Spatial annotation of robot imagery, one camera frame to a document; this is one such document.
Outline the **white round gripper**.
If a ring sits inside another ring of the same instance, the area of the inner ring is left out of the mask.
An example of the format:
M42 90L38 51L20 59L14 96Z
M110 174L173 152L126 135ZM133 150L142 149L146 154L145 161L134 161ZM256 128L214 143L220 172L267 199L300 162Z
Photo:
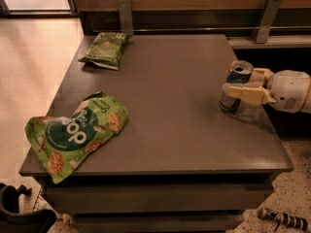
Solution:
M267 89L227 83L225 94L253 105L268 103L281 112L311 114L311 77L307 73L284 70L274 74L267 68L254 68L249 82L267 84Z

